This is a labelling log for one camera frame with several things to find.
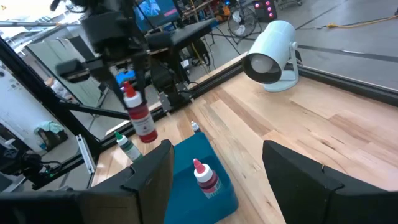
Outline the green cloth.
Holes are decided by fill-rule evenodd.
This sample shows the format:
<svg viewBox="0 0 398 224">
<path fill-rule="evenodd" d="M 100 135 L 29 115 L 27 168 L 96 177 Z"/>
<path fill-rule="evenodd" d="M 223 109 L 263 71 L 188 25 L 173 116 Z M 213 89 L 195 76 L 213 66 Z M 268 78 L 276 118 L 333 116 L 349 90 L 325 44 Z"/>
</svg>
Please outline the green cloth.
<svg viewBox="0 0 398 224">
<path fill-rule="evenodd" d="M 43 131 L 50 131 L 53 132 L 54 134 L 58 134 L 60 131 L 64 131 L 65 128 L 53 121 L 44 121 L 41 122 L 35 129 L 34 129 L 34 134 L 38 134 L 40 130 Z"/>
</svg>

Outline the pale grey panel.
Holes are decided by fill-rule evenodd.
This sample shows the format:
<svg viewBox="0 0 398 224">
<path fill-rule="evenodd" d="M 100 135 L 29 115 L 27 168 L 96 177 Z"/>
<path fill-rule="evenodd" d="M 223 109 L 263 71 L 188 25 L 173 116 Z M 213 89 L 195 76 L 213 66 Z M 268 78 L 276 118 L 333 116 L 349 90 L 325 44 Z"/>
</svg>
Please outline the pale grey panel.
<svg viewBox="0 0 398 224">
<path fill-rule="evenodd" d="M 27 49 L 52 72 L 52 75 L 77 102 L 92 107 L 97 107 L 101 103 L 104 95 L 100 90 L 100 83 L 94 78 L 89 78 L 80 83 L 70 83 L 57 73 L 56 66 L 62 62 L 73 59 L 85 61 L 82 54 L 68 39 L 43 40 L 37 44 L 29 44 Z"/>
</svg>

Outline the black bag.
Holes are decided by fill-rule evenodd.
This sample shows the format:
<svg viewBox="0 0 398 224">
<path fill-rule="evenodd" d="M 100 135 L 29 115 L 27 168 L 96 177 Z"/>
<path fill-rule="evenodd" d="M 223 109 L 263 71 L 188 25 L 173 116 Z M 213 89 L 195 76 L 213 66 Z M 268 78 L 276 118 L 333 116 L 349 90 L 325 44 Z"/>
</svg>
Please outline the black bag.
<svg viewBox="0 0 398 224">
<path fill-rule="evenodd" d="M 68 139 L 68 135 L 65 131 L 54 133 L 52 131 L 44 131 L 43 129 L 39 129 L 37 135 L 42 139 L 42 144 L 40 145 L 41 148 L 47 152 L 51 151 Z"/>
</svg>

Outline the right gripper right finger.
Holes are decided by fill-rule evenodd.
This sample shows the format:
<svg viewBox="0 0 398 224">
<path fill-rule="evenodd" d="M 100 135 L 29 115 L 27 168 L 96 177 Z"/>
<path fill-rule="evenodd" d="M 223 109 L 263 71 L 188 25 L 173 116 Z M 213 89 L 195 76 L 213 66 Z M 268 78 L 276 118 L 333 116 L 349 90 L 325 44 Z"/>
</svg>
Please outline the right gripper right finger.
<svg viewBox="0 0 398 224">
<path fill-rule="evenodd" d="M 398 224 L 391 192 L 265 140 L 262 160 L 286 224 Z"/>
</svg>

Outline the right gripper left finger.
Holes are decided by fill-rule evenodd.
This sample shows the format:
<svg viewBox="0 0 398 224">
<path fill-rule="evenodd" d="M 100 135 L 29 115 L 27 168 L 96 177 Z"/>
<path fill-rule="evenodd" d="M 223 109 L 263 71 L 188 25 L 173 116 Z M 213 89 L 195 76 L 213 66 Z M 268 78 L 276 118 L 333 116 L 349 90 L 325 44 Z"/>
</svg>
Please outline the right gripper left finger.
<svg viewBox="0 0 398 224">
<path fill-rule="evenodd" d="M 0 194 L 0 224 L 163 224 L 175 150 L 169 140 L 86 190 Z"/>
</svg>

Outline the white cylindrical spot lamp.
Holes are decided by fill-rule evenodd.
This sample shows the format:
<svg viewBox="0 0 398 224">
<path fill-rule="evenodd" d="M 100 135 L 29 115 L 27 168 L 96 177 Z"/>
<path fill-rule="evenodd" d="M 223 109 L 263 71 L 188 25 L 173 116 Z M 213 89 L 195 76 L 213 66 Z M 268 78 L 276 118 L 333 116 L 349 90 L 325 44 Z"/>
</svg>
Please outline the white cylindrical spot lamp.
<svg viewBox="0 0 398 224">
<path fill-rule="evenodd" d="M 299 81 L 298 43 L 287 21 L 272 21 L 242 59 L 245 74 L 268 92 L 288 90 Z"/>
</svg>

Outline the monitor with blue screen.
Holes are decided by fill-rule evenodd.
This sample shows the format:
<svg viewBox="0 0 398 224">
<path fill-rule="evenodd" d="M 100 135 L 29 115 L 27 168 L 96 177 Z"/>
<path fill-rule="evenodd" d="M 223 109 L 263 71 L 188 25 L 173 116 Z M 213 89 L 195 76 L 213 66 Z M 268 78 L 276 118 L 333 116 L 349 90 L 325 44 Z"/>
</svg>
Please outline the monitor with blue screen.
<svg viewBox="0 0 398 224">
<path fill-rule="evenodd" d="M 176 0 L 136 0 L 133 9 L 136 24 L 143 32 L 181 18 Z"/>
</svg>

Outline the black speaker with red lights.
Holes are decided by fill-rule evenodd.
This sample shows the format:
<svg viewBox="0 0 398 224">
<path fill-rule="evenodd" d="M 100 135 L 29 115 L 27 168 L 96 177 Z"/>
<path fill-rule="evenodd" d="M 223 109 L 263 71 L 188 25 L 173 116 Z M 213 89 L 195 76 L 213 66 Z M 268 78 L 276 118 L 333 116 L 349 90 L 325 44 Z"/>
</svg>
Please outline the black speaker with red lights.
<svg viewBox="0 0 398 224">
<path fill-rule="evenodd" d="M 254 12 L 260 22 L 272 22 L 277 19 L 274 0 L 254 0 Z"/>
</svg>

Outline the silver aluminium bracket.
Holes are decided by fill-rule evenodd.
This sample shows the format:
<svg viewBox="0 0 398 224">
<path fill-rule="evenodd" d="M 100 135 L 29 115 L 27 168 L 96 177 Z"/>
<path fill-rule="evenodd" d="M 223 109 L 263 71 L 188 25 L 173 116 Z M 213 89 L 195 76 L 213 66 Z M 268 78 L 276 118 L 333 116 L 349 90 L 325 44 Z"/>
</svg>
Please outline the silver aluminium bracket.
<svg viewBox="0 0 398 224">
<path fill-rule="evenodd" d="M 91 152 L 89 150 L 89 147 L 88 147 L 84 137 L 81 134 L 76 135 L 76 140 L 77 140 L 81 155 L 83 157 L 83 160 L 85 162 L 86 168 L 88 170 L 88 173 L 90 175 L 94 174 L 95 173 L 95 163 L 94 163 Z"/>
</svg>

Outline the pink-capped food coloring bottle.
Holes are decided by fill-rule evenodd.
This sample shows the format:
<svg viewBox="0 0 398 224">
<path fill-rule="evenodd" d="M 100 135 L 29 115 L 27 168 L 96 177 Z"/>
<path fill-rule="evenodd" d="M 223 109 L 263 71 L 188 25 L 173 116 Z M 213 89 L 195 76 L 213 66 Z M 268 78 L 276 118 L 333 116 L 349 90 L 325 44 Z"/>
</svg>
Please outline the pink-capped food coloring bottle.
<svg viewBox="0 0 398 224">
<path fill-rule="evenodd" d="M 223 184 L 218 174 L 208 164 L 194 159 L 193 165 L 195 168 L 193 175 L 207 199 L 213 198 L 223 190 Z"/>
</svg>

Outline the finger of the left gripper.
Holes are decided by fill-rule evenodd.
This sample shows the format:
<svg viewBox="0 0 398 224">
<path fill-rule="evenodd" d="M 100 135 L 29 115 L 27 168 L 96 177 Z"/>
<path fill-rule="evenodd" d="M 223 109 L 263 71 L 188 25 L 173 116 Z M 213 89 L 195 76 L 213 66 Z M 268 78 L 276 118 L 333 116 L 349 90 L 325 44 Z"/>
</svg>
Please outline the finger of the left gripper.
<svg viewBox="0 0 398 224">
<path fill-rule="evenodd" d="M 98 81 L 101 83 L 106 83 L 110 87 L 110 89 L 115 93 L 115 95 L 117 96 L 118 100 L 121 102 L 123 107 L 127 108 L 124 101 L 123 92 L 120 89 L 119 84 L 117 83 L 114 75 L 110 72 L 108 67 L 101 67 L 99 71 Z"/>
<path fill-rule="evenodd" d="M 145 86 L 146 86 L 146 58 L 147 55 L 145 53 L 139 53 L 134 56 L 134 70 L 136 74 L 136 87 L 138 92 L 141 94 L 141 100 L 143 103 L 147 103 L 146 95 L 145 95 Z"/>
</svg>

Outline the red-capped food coloring bottle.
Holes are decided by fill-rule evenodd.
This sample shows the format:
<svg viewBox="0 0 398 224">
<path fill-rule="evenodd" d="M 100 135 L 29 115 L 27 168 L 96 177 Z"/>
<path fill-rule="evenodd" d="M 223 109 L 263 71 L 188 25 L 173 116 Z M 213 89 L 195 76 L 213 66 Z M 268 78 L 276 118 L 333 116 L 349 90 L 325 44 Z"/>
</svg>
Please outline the red-capped food coloring bottle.
<svg viewBox="0 0 398 224">
<path fill-rule="evenodd" d="M 150 143 L 157 139 L 153 117 L 141 93 L 135 90 L 129 82 L 124 82 L 124 102 L 131 119 L 131 123 L 143 143 Z"/>
</svg>

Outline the black floor fan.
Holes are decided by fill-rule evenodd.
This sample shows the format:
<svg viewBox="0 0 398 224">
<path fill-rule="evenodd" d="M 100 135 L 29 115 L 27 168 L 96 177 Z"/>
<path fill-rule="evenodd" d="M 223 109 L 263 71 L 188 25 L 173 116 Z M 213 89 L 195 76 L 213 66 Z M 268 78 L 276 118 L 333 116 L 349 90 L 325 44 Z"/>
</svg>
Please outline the black floor fan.
<svg viewBox="0 0 398 224">
<path fill-rule="evenodd" d="M 248 7 L 237 7 L 228 19 L 228 29 L 236 37 L 251 35 L 257 26 L 257 17 Z"/>
</svg>

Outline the green-capped food coloring bottle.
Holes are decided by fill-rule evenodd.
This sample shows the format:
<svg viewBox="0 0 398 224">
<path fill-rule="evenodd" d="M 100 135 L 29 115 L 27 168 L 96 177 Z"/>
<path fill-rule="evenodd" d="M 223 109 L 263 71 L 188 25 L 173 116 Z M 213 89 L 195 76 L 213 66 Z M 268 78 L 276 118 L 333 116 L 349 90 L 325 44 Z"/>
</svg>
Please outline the green-capped food coloring bottle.
<svg viewBox="0 0 398 224">
<path fill-rule="evenodd" d="M 129 138 L 127 138 L 125 135 L 120 134 L 117 131 L 114 132 L 114 135 L 116 137 L 117 144 L 132 162 L 135 162 L 143 157 L 140 150 L 138 150 L 138 148 Z"/>
</svg>

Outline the teal plastic bin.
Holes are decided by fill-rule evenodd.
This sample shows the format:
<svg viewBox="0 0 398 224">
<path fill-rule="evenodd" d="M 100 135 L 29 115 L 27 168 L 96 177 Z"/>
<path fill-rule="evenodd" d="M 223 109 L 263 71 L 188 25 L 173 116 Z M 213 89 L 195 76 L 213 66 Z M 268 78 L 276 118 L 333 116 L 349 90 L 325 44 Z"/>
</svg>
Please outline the teal plastic bin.
<svg viewBox="0 0 398 224">
<path fill-rule="evenodd" d="M 167 206 L 165 224 L 214 224 L 234 213 L 238 198 L 234 186 L 204 133 L 174 146 L 175 162 L 172 190 Z M 221 186 L 204 193 L 194 176 L 193 160 L 209 165 Z"/>
</svg>

